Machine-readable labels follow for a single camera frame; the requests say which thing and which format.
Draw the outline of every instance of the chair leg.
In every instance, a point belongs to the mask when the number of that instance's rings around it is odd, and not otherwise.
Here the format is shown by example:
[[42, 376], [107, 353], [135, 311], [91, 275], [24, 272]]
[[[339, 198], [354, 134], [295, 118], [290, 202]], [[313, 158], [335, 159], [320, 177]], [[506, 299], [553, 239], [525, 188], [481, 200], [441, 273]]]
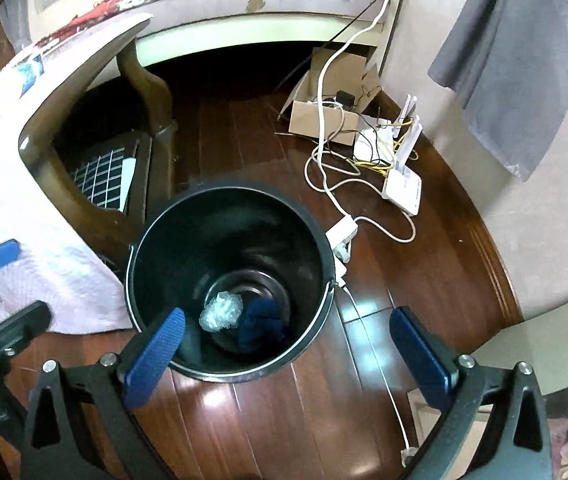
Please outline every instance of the chair leg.
[[117, 66], [144, 101], [151, 136], [156, 137], [166, 129], [176, 130], [171, 91], [166, 81], [139, 64], [136, 40], [132, 40], [117, 54]]
[[147, 218], [154, 218], [175, 194], [175, 132], [169, 129], [153, 139], [151, 168], [148, 178]]

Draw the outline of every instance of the wooden chair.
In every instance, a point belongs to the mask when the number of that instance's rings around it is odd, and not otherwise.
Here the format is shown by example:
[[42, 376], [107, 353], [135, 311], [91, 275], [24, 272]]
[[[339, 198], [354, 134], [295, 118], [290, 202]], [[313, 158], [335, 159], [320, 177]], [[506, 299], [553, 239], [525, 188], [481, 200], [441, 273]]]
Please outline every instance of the wooden chair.
[[[83, 63], [49, 95], [19, 137], [19, 146], [24, 147], [20, 156], [48, 199], [97, 254], [120, 269], [126, 267], [129, 245], [139, 236], [148, 206], [153, 206], [147, 201], [151, 167], [155, 172], [152, 180], [158, 183], [151, 193], [153, 202], [167, 200], [173, 191], [173, 139], [177, 130], [173, 97], [165, 81], [142, 68], [137, 60], [135, 36], [144, 26], [141, 23], [119, 35]], [[147, 155], [141, 154], [135, 167], [131, 189], [141, 192], [133, 196], [131, 191], [128, 215], [93, 205], [68, 175], [52, 145], [73, 106], [115, 56], [120, 72], [144, 102], [151, 137]]]

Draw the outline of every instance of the plastic bag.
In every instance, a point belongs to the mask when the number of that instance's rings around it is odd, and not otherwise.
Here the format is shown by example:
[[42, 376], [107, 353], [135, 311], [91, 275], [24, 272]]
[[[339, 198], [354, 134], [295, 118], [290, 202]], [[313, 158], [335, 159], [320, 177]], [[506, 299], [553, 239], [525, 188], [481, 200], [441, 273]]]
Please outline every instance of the plastic bag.
[[208, 302], [199, 316], [199, 324], [206, 332], [219, 332], [222, 328], [237, 328], [243, 303], [239, 294], [219, 292]]

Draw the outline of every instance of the white power cable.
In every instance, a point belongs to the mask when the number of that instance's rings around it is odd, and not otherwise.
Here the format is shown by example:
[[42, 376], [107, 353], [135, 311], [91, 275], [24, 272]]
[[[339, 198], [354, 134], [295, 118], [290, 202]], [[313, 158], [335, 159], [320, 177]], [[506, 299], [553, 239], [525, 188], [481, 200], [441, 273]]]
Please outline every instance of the white power cable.
[[391, 393], [391, 388], [388, 386], [388, 381], [386, 381], [386, 376], [384, 375], [384, 370], [382, 370], [382, 367], [379, 364], [379, 359], [377, 358], [377, 352], [375, 352], [375, 347], [373, 346], [373, 342], [370, 340], [370, 336], [368, 335], [368, 330], [366, 330], [366, 324], [364, 323], [362, 316], [360, 316], [359, 311], [357, 310], [357, 303], [355, 303], [355, 298], [353, 298], [353, 295], [350, 293], [350, 290], [348, 289], [348, 287], [343, 286], [342, 289], [344, 290], [344, 292], [346, 292], [346, 294], [349, 295], [350, 301], [352, 301], [353, 307], [355, 307], [355, 312], [357, 313], [357, 317], [359, 317], [359, 320], [362, 323], [362, 328], [364, 329], [364, 333], [366, 334], [366, 339], [368, 339], [368, 344], [370, 345], [370, 347], [373, 351], [373, 356], [375, 357], [375, 362], [377, 363], [377, 367], [379, 368], [379, 371], [382, 374], [382, 379], [384, 380], [384, 385], [386, 386], [386, 391], [388, 392], [388, 396], [391, 397], [391, 402], [393, 403], [395, 415], [397, 415], [397, 421], [400, 423], [401, 436], [403, 436], [404, 444], [405, 444], [404, 449], [409, 449], [410, 444], [408, 443], [408, 437], [406, 436], [406, 430], [404, 429], [403, 422], [401, 421], [400, 411], [397, 409], [397, 404], [395, 403], [395, 399], [393, 398], [393, 394]]
[[[336, 156], [337, 158], [342, 158], [343, 160], [346, 160], [355, 169], [355, 173], [352, 173], [352, 172], [347, 171], [347, 170], [342, 170], [341, 168], [335, 168], [334, 166], [330, 166], [328, 164], [323, 164], [322, 161], [321, 161], [321, 158], [323, 157], [324, 144], [328, 140], [330, 140], [330, 138], [333, 134], [338, 134], [339, 131], [341, 131], [343, 124], [344, 124], [344, 121], [345, 121], [344, 109], [343, 109], [343, 107], [341, 106], [340, 103], [326, 102], [326, 101], [323, 100], [324, 99], [324, 97], [323, 97], [323, 80], [324, 80], [324, 77], [326, 76], [326, 72], [328, 71], [328, 68], [330, 67], [331, 63], [337, 58], [337, 56], [339, 56], [344, 51], [346, 51], [346, 49], [351, 45], [351, 43], [353, 43], [353, 41], [355, 41], [362, 34], [364, 34], [365, 32], [368, 32], [369, 30], [372, 30], [373, 28], [375, 28], [375, 26], [377, 25], [379, 20], [384, 15], [386, 7], [388, 7], [388, 4], [389, 4], [390, 1], [391, 0], [384, 0], [384, 2], [382, 3], [382, 8], [379, 10], [378, 15], [376, 15], [375, 19], [370, 23], [370, 25], [368, 25], [368, 27], [363, 28], [362, 30], [359, 30], [358, 32], [353, 34], [349, 38], [349, 40], [346, 43], [344, 43], [344, 45], [340, 49], [338, 49], [337, 52], [335, 52], [328, 59], [326, 64], [321, 69], [319, 78], [317, 80], [317, 108], [318, 108], [318, 113], [319, 113], [319, 139], [318, 139], [317, 147], [311, 152], [311, 156], [308, 158], [308, 160], [306, 161], [306, 164], [304, 166], [304, 177], [305, 177], [308, 185], [310, 187], [312, 187], [314, 190], [326, 193], [328, 195], [328, 197], [331, 199], [331, 202], [333, 202], [334, 206], [337, 208], [337, 210], [339, 210], [339, 212], [342, 213], [344, 216], [349, 216], [349, 213], [346, 211], [346, 209], [344, 209], [339, 204], [339, 202], [337, 202], [337, 199], [335, 198], [335, 196], [333, 194], [333, 190], [337, 189], [339, 186], [342, 186], [343, 184], [346, 184], [348, 182], [360, 182], [360, 183], [366, 184], [368, 187], [371, 187], [372, 189], [374, 189], [375, 192], [378, 193], [380, 196], [383, 197], [383, 195], [382, 195], [382, 192], [379, 189], [377, 189], [375, 186], [373, 186], [371, 183], [367, 182], [366, 180], [360, 179], [360, 178], [347, 178], [346, 180], [339, 182], [338, 184], [336, 184], [333, 187], [328, 186], [328, 176], [326, 175], [326, 171], [324, 170], [324, 167], [330, 168], [331, 170], [337, 171], [339, 173], [344, 173], [344, 174], [348, 174], [348, 175], [352, 175], [352, 176], [360, 176], [361, 171], [359, 170], [359, 168], [357, 168], [355, 165], [353, 165], [353, 163], [347, 157], [340, 155], [339, 153], [331, 152], [331, 155]], [[336, 132], [333, 132], [329, 136], [329, 139], [326, 139], [326, 135], [325, 135], [325, 131], [324, 131], [325, 128], [326, 128], [326, 119], [324, 117], [324, 104], [336, 105], [341, 110], [341, 126], [339, 127], [339, 129], [336, 130]], [[317, 164], [317, 167], [320, 170], [321, 184], [322, 184], [323, 189], [320, 189], [320, 188], [314, 186], [314, 184], [311, 183], [310, 178], [308, 177], [308, 166], [309, 166], [311, 160], [313, 160]], [[402, 211], [401, 213], [406, 217], [406, 219], [411, 224], [412, 235], [411, 235], [410, 238], [406, 238], [406, 239], [398, 238], [398, 237], [390, 234], [390, 232], [388, 232], [386, 229], [384, 229], [380, 224], [378, 224], [374, 220], [371, 220], [370, 218], [367, 218], [365, 216], [358, 216], [357, 218], [355, 218], [355, 221], [363, 220], [363, 221], [369, 222], [370, 224], [373, 224], [375, 227], [378, 227], [378, 229], [381, 230], [382, 233], [384, 233], [385, 235], [387, 235], [388, 237], [392, 238], [393, 240], [395, 240], [397, 242], [401, 242], [401, 243], [412, 242], [415, 238], [415, 224], [413, 223], [413, 220], [410, 218], [410, 216], [408, 216], [404, 211]]]

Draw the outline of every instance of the dark blue cloth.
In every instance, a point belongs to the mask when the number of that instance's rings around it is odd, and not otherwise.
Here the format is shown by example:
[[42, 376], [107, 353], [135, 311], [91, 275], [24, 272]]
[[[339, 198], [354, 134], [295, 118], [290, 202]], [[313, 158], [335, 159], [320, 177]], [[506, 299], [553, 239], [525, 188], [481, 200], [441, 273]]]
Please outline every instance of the dark blue cloth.
[[260, 298], [244, 307], [238, 326], [238, 345], [242, 352], [256, 352], [269, 344], [281, 345], [284, 339], [284, 323], [277, 303]]

